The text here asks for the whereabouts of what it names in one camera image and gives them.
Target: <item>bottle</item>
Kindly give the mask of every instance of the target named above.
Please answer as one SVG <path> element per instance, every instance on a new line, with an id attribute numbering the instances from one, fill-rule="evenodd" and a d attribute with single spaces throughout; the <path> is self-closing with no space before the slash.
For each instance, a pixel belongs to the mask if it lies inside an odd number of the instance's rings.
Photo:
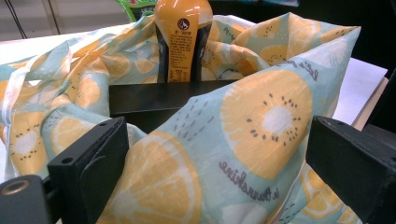
<path id="1" fill-rule="evenodd" d="M 207 0 L 159 0 L 154 19 L 160 52 L 157 81 L 200 81 L 213 20 Z"/>

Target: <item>black wire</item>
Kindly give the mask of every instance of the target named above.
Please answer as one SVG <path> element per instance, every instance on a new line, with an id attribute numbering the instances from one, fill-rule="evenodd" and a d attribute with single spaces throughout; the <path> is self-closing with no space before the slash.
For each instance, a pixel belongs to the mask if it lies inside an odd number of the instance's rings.
<path id="1" fill-rule="evenodd" d="M 9 0 L 4 0 L 4 1 L 6 2 L 7 7 L 9 9 L 9 11 L 11 12 L 12 18 L 14 19 L 15 23 L 18 26 L 18 29 L 20 30 L 22 38 L 26 39 L 27 38 L 26 33 L 23 31 L 23 29 L 21 27 L 20 21 L 18 20 L 17 13 L 15 12 L 15 9 L 14 9 L 14 6 L 12 6 L 12 4 Z"/>

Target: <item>fruit print fabric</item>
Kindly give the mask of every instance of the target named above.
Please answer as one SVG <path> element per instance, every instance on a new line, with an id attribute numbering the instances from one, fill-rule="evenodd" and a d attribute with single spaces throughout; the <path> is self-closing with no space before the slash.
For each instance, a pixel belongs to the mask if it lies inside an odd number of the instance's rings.
<path id="1" fill-rule="evenodd" d="M 358 222 L 304 152 L 312 115 L 333 113 L 360 28 L 290 13 L 250 28 L 221 17 L 214 24 L 203 76 L 241 80 L 191 98 L 153 133 L 128 124 L 131 150 L 100 223 Z M 8 177 L 45 176 L 46 162 L 108 119 L 109 85 L 156 82 L 157 72 L 152 17 L 0 65 L 2 138 L 23 159 L 8 163 L 16 170 Z"/>

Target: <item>white wall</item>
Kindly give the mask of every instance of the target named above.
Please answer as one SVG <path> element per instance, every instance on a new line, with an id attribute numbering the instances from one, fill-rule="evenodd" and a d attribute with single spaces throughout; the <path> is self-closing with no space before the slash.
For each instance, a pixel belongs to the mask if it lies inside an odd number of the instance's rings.
<path id="1" fill-rule="evenodd" d="M 129 22 L 115 0 L 10 1 L 28 38 L 57 35 L 58 30 L 63 35 Z M 14 39 L 22 36 L 5 1 L 0 1 L 0 41 Z"/>

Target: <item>orange and black bottle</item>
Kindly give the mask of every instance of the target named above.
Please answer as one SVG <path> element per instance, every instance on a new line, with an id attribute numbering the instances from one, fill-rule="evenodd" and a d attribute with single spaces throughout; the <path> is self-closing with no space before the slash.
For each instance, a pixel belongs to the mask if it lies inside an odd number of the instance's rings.
<path id="1" fill-rule="evenodd" d="M 154 18 L 160 51 L 158 82 L 200 81 L 213 19 L 207 0 L 159 0 Z"/>

